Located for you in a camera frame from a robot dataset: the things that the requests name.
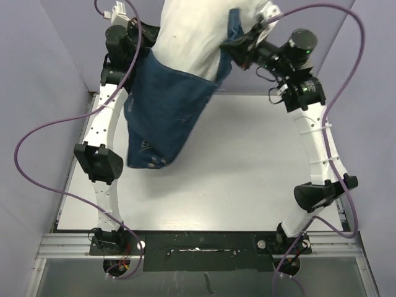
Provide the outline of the white pillow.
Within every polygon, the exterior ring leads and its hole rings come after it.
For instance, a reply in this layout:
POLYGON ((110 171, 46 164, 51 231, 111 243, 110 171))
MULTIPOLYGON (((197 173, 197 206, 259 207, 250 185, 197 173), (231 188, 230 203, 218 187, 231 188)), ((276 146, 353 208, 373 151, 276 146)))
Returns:
POLYGON ((152 48, 157 61, 171 69, 215 80, 220 44, 228 38, 228 17, 236 9, 236 26, 248 32, 263 18, 281 13, 273 1, 165 1, 160 32, 152 48))

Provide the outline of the dark blue embroidered pillowcase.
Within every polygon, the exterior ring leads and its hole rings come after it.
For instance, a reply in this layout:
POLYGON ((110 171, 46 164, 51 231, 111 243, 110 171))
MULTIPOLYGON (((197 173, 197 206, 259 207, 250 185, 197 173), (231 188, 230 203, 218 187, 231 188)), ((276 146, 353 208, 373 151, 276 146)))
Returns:
POLYGON ((224 51, 220 51, 212 80, 168 67, 160 53, 176 36, 176 29, 161 25, 154 46, 145 49, 124 104, 130 168, 160 169, 172 163, 232 70, 231 57, 224 51))

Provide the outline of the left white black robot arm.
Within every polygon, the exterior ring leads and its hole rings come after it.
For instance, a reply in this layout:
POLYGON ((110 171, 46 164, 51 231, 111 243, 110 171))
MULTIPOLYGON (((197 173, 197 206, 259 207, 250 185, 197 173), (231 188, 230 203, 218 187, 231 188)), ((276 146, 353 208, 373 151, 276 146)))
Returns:
POLYGON ((124 162, 113 150, 114 134, 136 75, 130 68, 144 56, 146 47, 154 45, 158 32, 158 27, 139 24, 137 19, 126 25, 112 25, 106 30, 108 52, 101 71, 99 112, 93 115, 82 143, 74 147, 74 155, 92 182, 100 208, 94 243, 112 254, 119 254, 126 247, 117 195, 117 182, 124 162))

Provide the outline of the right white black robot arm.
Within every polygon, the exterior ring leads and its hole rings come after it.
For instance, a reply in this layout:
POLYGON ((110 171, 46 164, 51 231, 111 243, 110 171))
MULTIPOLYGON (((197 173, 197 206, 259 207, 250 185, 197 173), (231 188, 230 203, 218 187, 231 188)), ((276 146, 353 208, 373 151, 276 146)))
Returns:
POLYGON ((293 31, 288 41, 277 47, 265 40, 258 42, 253 32, 220 48, 242 69, 252 64, 269 71, 277 82, 277 94, 292 118, 303 141, 309 162, 310 180, 294 188, 297 206, 278 226, 275 244, 279 251, 291 252, 297 236, 322 210, 358 186, 356 176, 345 169, 332 137, 331 124, 322 83, 314 77, 309 57, 317 46, 317 37, 306 29, 293 31))

